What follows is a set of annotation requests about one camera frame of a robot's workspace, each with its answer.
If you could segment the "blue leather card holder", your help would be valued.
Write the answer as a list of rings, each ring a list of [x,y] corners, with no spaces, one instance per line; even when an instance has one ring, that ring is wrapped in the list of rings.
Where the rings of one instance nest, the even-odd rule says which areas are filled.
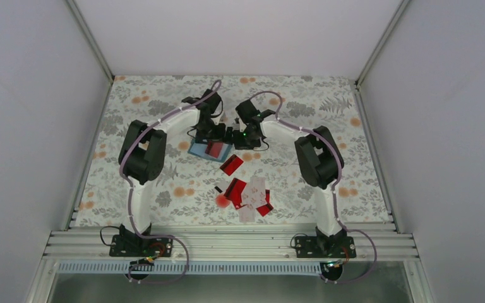
[[[191,142],[188,153],[196,157],[214,162],[224,162],[230,154],[232,145],[223,142],[197,143]]]

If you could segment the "white floral card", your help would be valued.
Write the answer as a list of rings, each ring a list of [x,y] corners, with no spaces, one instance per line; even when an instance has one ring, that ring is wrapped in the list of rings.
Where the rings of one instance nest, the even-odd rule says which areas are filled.
[[[250,178],[250,181],[241,193],[241,202],[243,205],[249,205],[253,208],[259,208],[267,204],[264,177],[253,176]]]

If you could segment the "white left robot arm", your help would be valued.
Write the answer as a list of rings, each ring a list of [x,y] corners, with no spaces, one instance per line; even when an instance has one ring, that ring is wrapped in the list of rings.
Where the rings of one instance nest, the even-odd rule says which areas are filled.
[[[151,240],[144,234],[151,224],[148,195],[150,183],[163,170],[168,137],[190,130],[196,131],[195,141],[199,143],[222,140],[226,126],[218,122],[222,114],[216,113],[222,107],[217,91],[207,89],[201,98],[187,97],[149,124],[135,120],[129,125],[119,154],[119,173],[130,185],[124,226],[132,232],[125,242],[132,254],[141,256],[150,248]]]

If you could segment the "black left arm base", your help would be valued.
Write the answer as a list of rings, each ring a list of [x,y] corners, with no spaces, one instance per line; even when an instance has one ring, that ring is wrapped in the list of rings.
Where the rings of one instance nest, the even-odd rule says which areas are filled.
[[[109,244],[111,257],[171,257],[173,240],[165,237],[144,239],[120,225]]]

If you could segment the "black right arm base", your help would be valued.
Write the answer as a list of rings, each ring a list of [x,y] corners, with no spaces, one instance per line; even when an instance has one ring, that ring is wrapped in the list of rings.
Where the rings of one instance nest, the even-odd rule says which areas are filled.
[[[327,236],[315,227],[315,235],[295,234],[290,247],[296,251],[297,258],[356,258],[354,239],[340,228],[339,232]]]

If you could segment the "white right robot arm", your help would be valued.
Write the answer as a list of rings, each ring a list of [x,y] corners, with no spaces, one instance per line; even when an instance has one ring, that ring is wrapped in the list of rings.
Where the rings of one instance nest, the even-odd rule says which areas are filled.
[[[235,111],[242,127],[232,133],[236,149],[257,148],[270,138],[294,147],[301,176],[315,189],[316,229],[320,236],[316,247],[325,257],[335,255],[341,248],[339,237],[347,234],[338,217],[336,194],[344,161],[328,128],[296,126],[279,118],[273,110],[259,111],[250,100],[241,102]]]

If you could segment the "small red card right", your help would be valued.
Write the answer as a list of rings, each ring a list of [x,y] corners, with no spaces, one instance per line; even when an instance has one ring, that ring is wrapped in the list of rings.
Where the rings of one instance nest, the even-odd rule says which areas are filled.
[[[265,201],[267,204],[270,204],[270,190],[266,189],[265,190]]]

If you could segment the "red card with black stripe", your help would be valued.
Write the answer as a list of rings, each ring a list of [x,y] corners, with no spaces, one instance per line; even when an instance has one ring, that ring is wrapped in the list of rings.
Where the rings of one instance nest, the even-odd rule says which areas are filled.
[[[241,195],[246,185],[247,183],[245,181],[233,178],[227,189],[224,191],[224,197],[230,201],[237,210],[243,206]]]

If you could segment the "white card with red circle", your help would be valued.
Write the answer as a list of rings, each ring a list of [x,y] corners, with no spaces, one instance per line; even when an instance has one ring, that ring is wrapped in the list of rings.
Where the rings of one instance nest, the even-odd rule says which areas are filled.
[[[215,203],[219,208],[226,208],[231,204],[231,200],[225,197],[224,190],[215,186],[214,189],[218,192],[217,197],[215,198]]]

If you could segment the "aluminium corner post left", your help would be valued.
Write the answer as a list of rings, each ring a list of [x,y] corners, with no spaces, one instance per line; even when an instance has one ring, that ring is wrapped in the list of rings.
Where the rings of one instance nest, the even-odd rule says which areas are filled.
[[[88,26],[87,21],[81,12],[81,9],[78,6],[78,3],[75,0],[65,0],[64,2],[67,4],[73,18],[75,19],[75,22],[79,26],[82,35],[86,39],[90,49],[92,50],[106,78],[111,83],[113,83],[114,74],[111,71],[105,56],[103,55],[101,48],[99,47],[97,41],[95,40],[95,37],[93,36],[93,33],[90,27]]]

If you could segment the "aluminium corner post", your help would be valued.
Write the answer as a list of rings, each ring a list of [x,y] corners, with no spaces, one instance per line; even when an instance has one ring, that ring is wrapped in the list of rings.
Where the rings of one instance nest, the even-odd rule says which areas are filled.
[[[408,8],[411,0],[401,0],[394,11],[390,21],[388,22],[383,34],[379,38],[375,48],[373,49],[372,53],[370,54],[368,60],[366,61],[364,67],[362,68],[359,76],[355,80],[355,86],[357,89],[360,89],[361,85],[364,83],[365,79],[367,78],[369,72],[371,71],[372,67],[374,66],[376,60],[378,59],[379,55],[381,54],[382,50],[386,46],[388,39],[391,37],[392,33],[394,32],[395,28],[397,27],[399,21],[401,20],[403,14],[405,13],[406,9]]]
[[[113,83],[114,74],[111,71],[105,56],[103,55],[101,48],[99,47],[97,41],[95,40],[95,37],[93,36],[93,33],[90,27],[88,26],[87,21],[81,12],[81,9],[78,6],[78,3],[75,0],[65,0],[64,2],[67,4],[73,18],[75,19],[75,22],[79,26],[82,35],[86,39],[90,49],[92,50],[106,78],[111,83]]]

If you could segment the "aluminium rail frame front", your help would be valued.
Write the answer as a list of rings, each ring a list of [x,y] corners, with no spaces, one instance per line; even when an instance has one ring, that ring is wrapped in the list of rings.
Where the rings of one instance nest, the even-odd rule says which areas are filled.
[[[291,245],[294,227],[261,225],[257,227],[176,228],[171,234],[181,240],[174,243],[171,260],[182,261],[189,252],[192,261],[295,261]],[[115,230],[71,229],[52,232],[43,252],[47,259],[108,259],[108,240]],[[414,238],[394,230],[367,230],[353,233],[356,257],[353,261],[410,261],[420,257]]]

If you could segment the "aluminium corner post right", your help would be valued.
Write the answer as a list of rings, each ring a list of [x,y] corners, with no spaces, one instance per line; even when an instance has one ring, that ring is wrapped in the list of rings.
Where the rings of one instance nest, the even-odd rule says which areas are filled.
[[[355,86],[357,89],[360,89],[361,85],[364,83],[365,79],[367,78],[369,72],[371,71],[372,67],[374,66],[376,60],[378,59],[379,55],[381,54],[382,50],[386,46],[388,39],[391,37],[392,33],[394,32],[395,28],[397,27],[399,21],[401,20],[403,14],[405,13],[406,9],[408,8],[411,0],[401,0],[394,11],[390,21],[388,22],[383,34],[379,38],[375,48],[373,49],[372,53],[370,54],[368,60],[366,61],[364,67],[362,68],[359,76],[355,80]]]

